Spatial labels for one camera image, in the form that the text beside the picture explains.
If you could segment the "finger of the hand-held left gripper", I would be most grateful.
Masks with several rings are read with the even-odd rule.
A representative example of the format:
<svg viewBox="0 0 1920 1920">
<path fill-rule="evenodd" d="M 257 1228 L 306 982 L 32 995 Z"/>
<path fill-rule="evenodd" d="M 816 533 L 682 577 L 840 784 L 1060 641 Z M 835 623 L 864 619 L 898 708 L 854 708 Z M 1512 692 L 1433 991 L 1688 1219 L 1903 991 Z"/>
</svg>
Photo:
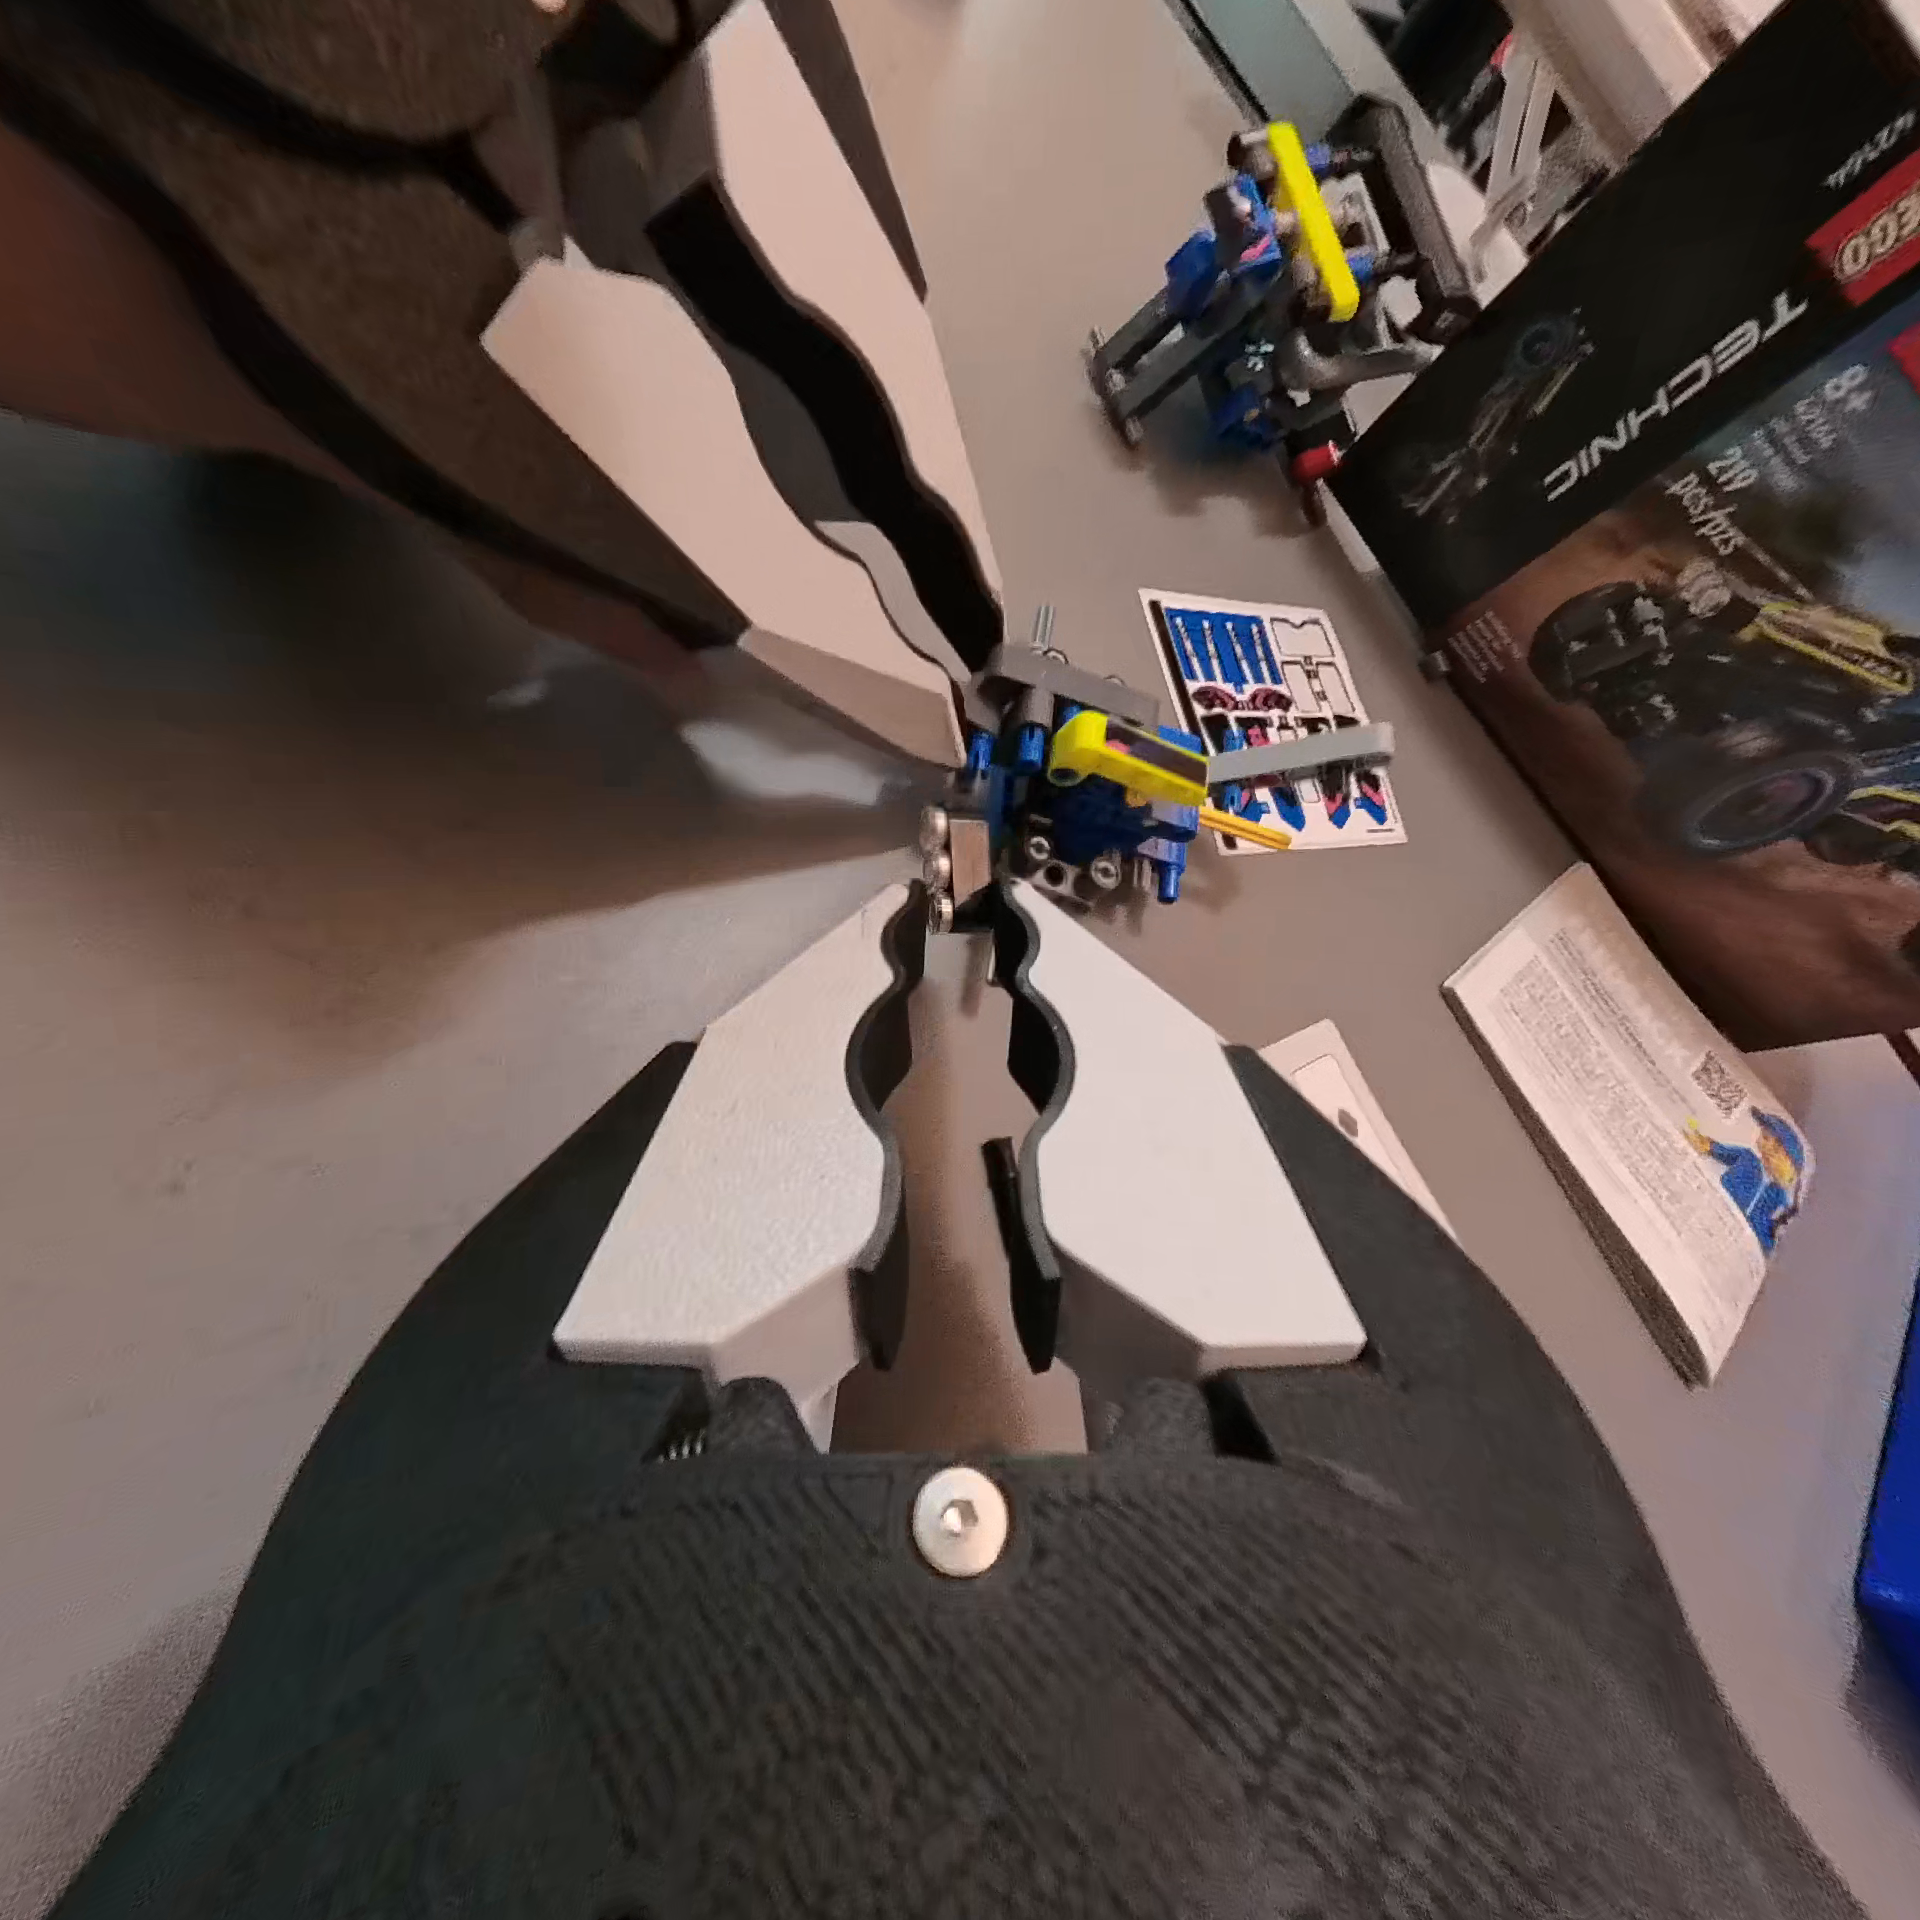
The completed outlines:
<svg viewBox="0 0 1920 1920">
<path fill-rule="evenodd" d="M 719 340 L 808 421 L 806 520 L 888 541 L 964 667 L 1003 640 L 1001 575 L 873 116 L 831 5 L 676 5 L 648 104 L 648 238 Z"/>
<path fill-rule="evenodd" d="M 540 259 L 486 331 L 521 392 L 732 606 L 737 649 L 884 747 L 953 771 L 953 677 L 919 655 L 868 572 L 763 468 L 737 387 L 672 292 Z"/>
</svg>

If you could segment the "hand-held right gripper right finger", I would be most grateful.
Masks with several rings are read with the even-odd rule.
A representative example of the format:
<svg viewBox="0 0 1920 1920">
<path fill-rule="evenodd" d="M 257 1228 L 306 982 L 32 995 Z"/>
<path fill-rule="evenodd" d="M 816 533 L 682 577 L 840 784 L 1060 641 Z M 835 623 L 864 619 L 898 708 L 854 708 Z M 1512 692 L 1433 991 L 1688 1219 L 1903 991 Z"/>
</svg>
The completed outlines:
<svg viewBox="0 0 1920 1920">
<path fill-rule="evenodd" d="M 1254 1059 L 1035 883 L 1000 886 L 1000 1223 L 1033 1373 L 1103 1449 L 1140 1385 L 1329 1368 L 1369 1349 L 1242 1067 Z"/>
</svg>

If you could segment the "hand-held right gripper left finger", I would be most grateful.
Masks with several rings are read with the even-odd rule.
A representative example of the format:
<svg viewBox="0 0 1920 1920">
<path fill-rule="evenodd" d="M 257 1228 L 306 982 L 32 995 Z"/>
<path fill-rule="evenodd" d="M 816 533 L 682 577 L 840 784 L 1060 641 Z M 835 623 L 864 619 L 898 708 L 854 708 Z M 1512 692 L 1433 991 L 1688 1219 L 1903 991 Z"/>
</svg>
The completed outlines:
<svg viewBox="0 0 1920 1920">
<path fill-rule="evenodd" d="M 572 1363 L 782 1388 L 827 1449 L 840 1385 L 906 1328 L 906 1173 L 927 886 L 894 880 L 708 1021 L 555 1323 Z"/>
</svg>

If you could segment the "black lego connector piece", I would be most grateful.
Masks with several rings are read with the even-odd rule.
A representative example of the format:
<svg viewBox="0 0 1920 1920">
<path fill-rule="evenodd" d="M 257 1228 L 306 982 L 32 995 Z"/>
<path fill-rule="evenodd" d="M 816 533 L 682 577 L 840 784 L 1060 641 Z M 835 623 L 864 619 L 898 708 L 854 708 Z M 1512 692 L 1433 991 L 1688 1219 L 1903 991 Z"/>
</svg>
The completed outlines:
<svg viewBox="0 0 1920 1920">
<path fill-rule="evenodd" d="M 919 813 L 921 886 L 931 936 L 991 933 L 1000 907 L 1000 844 L 992 817 L 958 803 Z"/>
</svg>

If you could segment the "small blue yellow lego assembly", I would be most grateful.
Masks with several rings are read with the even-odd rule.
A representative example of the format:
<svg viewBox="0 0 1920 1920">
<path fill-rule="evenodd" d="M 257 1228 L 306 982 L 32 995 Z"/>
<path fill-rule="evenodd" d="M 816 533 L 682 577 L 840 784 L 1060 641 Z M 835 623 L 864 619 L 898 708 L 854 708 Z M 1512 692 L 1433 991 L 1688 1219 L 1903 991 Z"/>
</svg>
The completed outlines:
<svg viewBox="0 0 1920 1920">
<path fill-rule="evenodd" d="M 950 803 L 994 823 L 1000 876 L 1033 880 L 1067 903 L 1111 899 L 1176 905 L 1202 840 L 1228 856 L 1290 853 L 1290 840 L 1251 828 L 1216 797 L 1240 784 L 1296 774 L 1323 755 L 1344 761 L 1394 756 L 1392 726 L 1308 742 L 1212 755 L 1178 728 L 1169 695 L 1070 661 L 1055 606 L 1003 641 L 964 696 L 967 756 Z"/>
</svg>

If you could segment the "open lego instruction booklet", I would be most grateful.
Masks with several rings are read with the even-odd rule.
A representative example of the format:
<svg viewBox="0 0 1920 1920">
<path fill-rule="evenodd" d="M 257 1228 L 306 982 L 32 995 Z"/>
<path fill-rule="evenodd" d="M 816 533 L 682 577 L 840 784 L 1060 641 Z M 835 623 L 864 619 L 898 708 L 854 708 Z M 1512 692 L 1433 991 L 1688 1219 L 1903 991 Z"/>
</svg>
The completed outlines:
<svg viewBox="0 0 1920 1920">
<path fill-rule="evenodd" d="M 1450 1215 L 1438 1205 L 1424 1175 L 1415 1167 L 1335 1021 L 1322 1020 L 1303 1027 L 1282 1040 L 1268 1041 L 1257 1053 L 1271 1071 L 1344 1133 L 1385 1180 L 1424 1208 L 1436 1228 L 1456 1237 Z"/>
</svg>

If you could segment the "large blue yellow lego assembly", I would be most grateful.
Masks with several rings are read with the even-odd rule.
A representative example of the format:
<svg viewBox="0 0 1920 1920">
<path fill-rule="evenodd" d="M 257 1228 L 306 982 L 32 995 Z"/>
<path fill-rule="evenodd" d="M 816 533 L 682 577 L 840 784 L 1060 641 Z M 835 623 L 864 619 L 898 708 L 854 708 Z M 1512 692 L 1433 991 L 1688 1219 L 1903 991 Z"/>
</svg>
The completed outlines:
<svg viewBox="0 0 1920 1920">
<path fill-rule="evenodd" d="M 1238 132 L 1208 220 L 1113 336 L 1088 383 L 1122 444 L 1187 388 L 1208 431 L 1273 457 L 1310 525 L 1353 449 L 1351 392 L 1415 376 L 1482 313 L 1407 111 L 1358 95 L 1327 137 L 1287 121 Z"/>
</svg>

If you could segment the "closed lego booklet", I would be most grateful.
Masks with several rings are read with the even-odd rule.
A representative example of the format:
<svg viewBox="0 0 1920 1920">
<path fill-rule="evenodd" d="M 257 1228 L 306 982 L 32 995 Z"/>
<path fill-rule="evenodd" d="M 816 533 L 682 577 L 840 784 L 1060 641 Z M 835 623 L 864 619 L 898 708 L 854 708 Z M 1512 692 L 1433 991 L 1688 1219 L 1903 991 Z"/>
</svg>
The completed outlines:
<svg viewBox="0 0 1920 1920">
<path fill-rule="evenodd" d="M 1587 862 L 1443 998 L 1674 1371 L 1713 1385 L 1808 1199 L 1807 1132 Z"/>
</svg>

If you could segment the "lego sticker sheet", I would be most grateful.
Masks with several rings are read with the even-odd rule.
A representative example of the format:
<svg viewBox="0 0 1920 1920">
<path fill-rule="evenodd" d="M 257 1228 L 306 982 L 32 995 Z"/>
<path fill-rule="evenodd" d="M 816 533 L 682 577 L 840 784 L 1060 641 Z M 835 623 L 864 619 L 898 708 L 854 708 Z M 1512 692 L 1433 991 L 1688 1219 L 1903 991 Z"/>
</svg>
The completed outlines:
<svg viewBox="0 0 1920 1920">
<path fill-rule="evenodd" d="M 1323 749 L 1371 725 L 1331 617 L 1319 607 L 1249 604 L 1144 588 L 1178 728 L 1212 755 L 1280 742 Z M 1401 805 L 1380 759 L 1323 755 L 1296 774 L 1226 788 L 1216 809 L 1280 835 L 1295 849 L 1399 847 Z"/>
</svg>

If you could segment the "lego set box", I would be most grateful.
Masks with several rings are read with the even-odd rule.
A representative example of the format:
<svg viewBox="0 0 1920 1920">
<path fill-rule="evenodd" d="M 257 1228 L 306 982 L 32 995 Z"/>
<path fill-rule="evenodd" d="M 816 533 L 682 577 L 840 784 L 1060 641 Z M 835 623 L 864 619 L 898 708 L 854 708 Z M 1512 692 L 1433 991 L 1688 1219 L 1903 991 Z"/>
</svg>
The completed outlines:
<svg viewBox="0 0 1920 1920">
<path fill-rule="evenodd" d="M 1332 496 L 1732 1040 L 1915 1035 L 1915 5 L 1778 5 Z"/>
</svg>

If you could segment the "person's left hand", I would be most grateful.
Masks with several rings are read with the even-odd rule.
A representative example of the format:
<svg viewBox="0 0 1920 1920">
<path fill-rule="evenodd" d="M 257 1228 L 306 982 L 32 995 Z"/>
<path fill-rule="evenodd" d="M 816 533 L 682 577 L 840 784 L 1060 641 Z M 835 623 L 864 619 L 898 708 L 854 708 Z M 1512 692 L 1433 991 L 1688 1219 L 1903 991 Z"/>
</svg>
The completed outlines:
<svg viewBox="0 0 1920 1920">
<path fill-rule="evenodd" d="M 240 376 L 143 230 L 11 127 L 2 129 L 2 407 L 103 438 L 276 460 L 374 496 Z"/>
</svg>

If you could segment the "white stand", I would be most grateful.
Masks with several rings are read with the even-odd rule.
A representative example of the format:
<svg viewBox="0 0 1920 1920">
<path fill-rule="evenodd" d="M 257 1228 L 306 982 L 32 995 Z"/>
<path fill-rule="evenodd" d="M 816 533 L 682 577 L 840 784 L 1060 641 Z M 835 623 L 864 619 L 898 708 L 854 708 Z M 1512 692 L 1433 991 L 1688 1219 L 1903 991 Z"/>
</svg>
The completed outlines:
<svg viewBox="0 0 1920 1920">
<path fill-rule="evenodd" d="M 1546 137 L 1553 102 L 1560 93 L 1558 72 L 1526 30 L 1514 30 L 1495 60 L 1502 80 L 1502 102 L 1495 121 L 1491 169 L 1482 195 L 1482 220 L 1472 230 L 1471 251 L 1483 261 L 1495 236 L 1515 215 L 1529 215 L 1543 188 Z"/>
</svg>

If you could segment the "blue plastic storage bin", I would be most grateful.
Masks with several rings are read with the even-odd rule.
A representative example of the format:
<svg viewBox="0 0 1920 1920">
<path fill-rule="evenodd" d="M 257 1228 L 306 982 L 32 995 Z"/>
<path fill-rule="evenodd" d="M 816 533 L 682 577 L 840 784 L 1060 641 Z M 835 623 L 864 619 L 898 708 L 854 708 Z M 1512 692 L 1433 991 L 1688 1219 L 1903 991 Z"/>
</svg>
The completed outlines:
<svg viewBox="0 0 1920 1920">
<path fill-rule="evenodd" d="M 1919 1697 L 1919 1300 L 1889 1392 L 1854 1598 L 1903 1688 Z"/>
</svg>

